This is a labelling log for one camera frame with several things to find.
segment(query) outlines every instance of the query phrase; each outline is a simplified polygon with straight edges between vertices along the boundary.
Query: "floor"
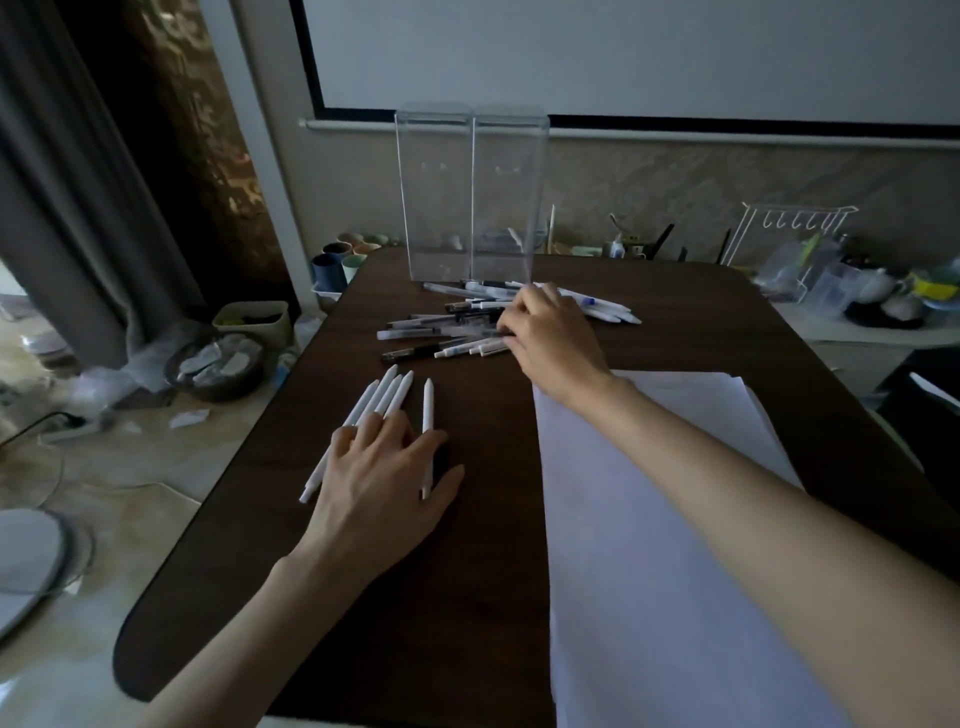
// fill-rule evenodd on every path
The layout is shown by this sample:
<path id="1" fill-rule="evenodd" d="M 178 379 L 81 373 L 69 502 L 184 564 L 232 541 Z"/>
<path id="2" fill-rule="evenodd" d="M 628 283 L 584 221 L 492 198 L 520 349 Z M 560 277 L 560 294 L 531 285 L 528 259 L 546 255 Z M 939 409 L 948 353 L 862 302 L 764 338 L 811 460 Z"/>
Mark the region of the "floor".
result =
<path id="1" fill-rule="evenodd" d="M 63 382 L 47 389 L 19 346 L 21 332 L 40 326 L 0 321 L 0 378 L 57 400 Z M 226 404 L 179 396 L 169 407 L 116 413 L 105 431 L 60 447 L 31 435 L 0 449 L 0 508 L 42 503 L 79 544 L 56 592 L 0 643 L 0 725 L 135 724 L 142 705 L 116 688 L 111 672 L 118 630 L 273 394 L 265 382 Z M 201 407 L 210 409 L 205 422 L 170 428 L 174 415 Z"/>

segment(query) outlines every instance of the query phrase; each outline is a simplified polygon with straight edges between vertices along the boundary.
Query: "green cup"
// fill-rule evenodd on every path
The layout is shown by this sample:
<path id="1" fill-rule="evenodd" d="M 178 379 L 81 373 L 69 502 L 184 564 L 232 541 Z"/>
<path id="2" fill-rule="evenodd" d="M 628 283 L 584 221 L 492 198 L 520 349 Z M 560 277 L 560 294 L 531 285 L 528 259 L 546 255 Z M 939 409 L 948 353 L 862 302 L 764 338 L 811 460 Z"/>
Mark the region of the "green cup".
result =
<path id="1" fill-rule="evenodd" d="M 344 275 L 347 277 L 347 283 L 350 283 L 353 277 L 357 275 L 357 271 L 366 259 L 367 257 L 365 255 L 348 255 L 343 259 L 342 265 L 344 266 Z"/>

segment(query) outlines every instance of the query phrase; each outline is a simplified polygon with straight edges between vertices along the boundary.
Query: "transparent box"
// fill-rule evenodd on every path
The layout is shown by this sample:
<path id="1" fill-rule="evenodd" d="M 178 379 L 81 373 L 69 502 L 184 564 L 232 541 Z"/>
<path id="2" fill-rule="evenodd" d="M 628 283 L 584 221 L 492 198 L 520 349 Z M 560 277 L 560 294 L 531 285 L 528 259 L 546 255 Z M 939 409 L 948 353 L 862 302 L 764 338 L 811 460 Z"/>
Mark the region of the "transparent box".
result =
<path id="1" fill-rule="evenodd" d="M 470 277 L 473 115 L 463 104 L 396 113 L 396 153 L 411 280 Z"/>
<path id="2" fill-rule="evenodd" d="M 549 132 L 542 109 L 474 111 L 471 278 L 530 282 Z"/>

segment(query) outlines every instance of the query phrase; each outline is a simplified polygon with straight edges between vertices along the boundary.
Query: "projector screen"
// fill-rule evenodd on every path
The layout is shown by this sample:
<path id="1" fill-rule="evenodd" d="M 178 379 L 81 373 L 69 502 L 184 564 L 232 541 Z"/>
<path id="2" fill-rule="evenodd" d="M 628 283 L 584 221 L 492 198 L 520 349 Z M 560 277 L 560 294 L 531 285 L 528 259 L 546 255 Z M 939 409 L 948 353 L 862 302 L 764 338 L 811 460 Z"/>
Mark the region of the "projector screen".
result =
<path id="1" fill-rule="evenodd" d="M 960 125 L 957 0 L 293 4 L 321 118 L 455 101 L 538 105 L 560 126 Z"/>

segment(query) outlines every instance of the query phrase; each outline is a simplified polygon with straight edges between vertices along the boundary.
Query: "wrist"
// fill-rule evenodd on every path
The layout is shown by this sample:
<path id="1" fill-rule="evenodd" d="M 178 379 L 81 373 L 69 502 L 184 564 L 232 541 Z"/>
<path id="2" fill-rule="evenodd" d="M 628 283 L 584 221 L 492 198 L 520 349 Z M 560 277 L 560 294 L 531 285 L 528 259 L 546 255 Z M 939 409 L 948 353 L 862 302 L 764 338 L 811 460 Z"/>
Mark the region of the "wrist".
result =
<path id="1" fill-rule="evenodd" d="M 301 544 L 276 562 L 271 579 L 279 582 L 284 590 L 307 598 L 341 597 L 348 603 L 352 603 L 372 581 L 361 570 L 350 568 L 342 560 Z"/>
<path id="2" fill-rule="evenodd" d="M 633 383 L 615 375 L 609 369 L 597 372 L 595 377 L 584 382 L 577 390 L 570 409 L 591 422 L 596 413 L 610 411 L 611 405 L 624 397 L 625 385 L 633 391 L 636 390 Z"/>

